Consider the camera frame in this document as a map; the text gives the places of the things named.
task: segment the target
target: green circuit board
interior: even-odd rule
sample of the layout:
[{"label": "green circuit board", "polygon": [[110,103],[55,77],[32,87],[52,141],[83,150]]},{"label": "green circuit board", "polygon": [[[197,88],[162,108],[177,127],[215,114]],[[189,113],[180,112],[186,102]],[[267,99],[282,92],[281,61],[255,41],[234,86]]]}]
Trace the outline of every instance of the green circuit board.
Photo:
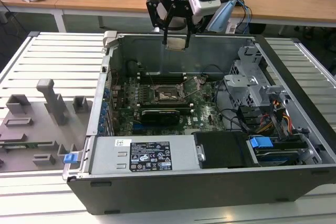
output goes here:
[{"label": "green circuit board", "polygon": [[[221,131],[224,125],[215,103],[212,101],[215,90],[210,82],[204,82],[196,90],[195,81],[186,82],[184,94],[181,99],[176,92],[176,85],[143,85],[136,79],[129,78],[121,83],[120,92],[114,104],[115,134],[118,136],[129,135],[190,135],[197,131]],[[192,104],[190,113],[181,113],[177,125],[171,126],[143,126],[139,117],[142,104],[151,106],[163,99],[164,102],[176,103],[178,100]],[[174,109],[165,104],[165,109]]]}]

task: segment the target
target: blue latch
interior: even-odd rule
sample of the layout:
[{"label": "blue latch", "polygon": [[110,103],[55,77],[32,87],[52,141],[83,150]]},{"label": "blue latch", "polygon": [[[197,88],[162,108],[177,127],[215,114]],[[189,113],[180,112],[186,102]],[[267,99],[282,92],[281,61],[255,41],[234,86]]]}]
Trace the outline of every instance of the blue latch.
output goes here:
[{"label": "blue latch", "polygon": [[64,156],[63,162],[65,164],[76,164],[78,159],[78,153],[69,153]]},{"label": "blue latch", "polygon": [[253,148],[273,147],[271,139],[267,136],[255,136],[250,139],[250,143]]}]

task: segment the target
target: desk leg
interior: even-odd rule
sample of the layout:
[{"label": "desk leg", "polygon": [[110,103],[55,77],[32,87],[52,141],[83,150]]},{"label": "desk leg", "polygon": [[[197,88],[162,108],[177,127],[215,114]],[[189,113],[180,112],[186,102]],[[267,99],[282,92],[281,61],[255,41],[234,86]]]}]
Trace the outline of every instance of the desk leg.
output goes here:
[{"label": "desk leg", "polygon": [[56,21],[56,25],[57,25],[58,31],[60,33],[66,33],[67,30],[65,28],[65,24],[64,24],[64,20],[63,20],[63,11],[56,9],[54,11],[54,18],[55,18],[55,21]]},{"label": "desk leg", "polygon": [[7,24],[7,22],[8,22],[5,14],[6,14],[6,12],[0,12],[0,23],[1,24]]},{"label": "desk leg", "polygon": [[282,33],[284,32],[284,30],[286,29],[286,25],[282,25],[281,27],[280,27],[280,30],[279,30],[279,32],[278,32],[278,35],[282,35]]},{"label": "desk leg", "polygon": [[98,24],[99,24],[99,28],[105,28],[102,16],[98,16]]}]

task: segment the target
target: sticker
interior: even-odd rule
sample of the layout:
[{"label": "sticker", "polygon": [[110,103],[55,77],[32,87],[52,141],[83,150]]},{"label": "sticker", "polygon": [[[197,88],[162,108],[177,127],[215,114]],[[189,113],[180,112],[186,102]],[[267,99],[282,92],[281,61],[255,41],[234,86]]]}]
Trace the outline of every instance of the sticker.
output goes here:
[{"label": "sticker", "polygon": [[129,144],[131,146],[130,171],[153,172],[173,169],[169,142],[130,142]]},{"label": "sticker", "polygon": [[132,140],[131,139],[116,139],[116,147],[125,147],[125,146],[130,146]]}]

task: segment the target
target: white label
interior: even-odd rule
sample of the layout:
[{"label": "white label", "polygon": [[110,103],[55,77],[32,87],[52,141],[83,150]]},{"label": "white label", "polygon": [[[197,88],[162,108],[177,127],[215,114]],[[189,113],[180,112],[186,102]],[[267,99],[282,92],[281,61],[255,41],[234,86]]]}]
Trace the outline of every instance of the white label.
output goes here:
[{"label": "white label", "polygon": [[161,166],[171,166],[171,165],[172,165],[172,163],[170,163],[170,162],[161,163]]},{"label": "white label", "polygon": [[131,139],[116,139],[116,145],[117,147],[125,147],[125,146],[131,146],[132,140]]},{"label": "white label", "polygon": [[5,149],[26,149],[24,145],[5,146]]}]

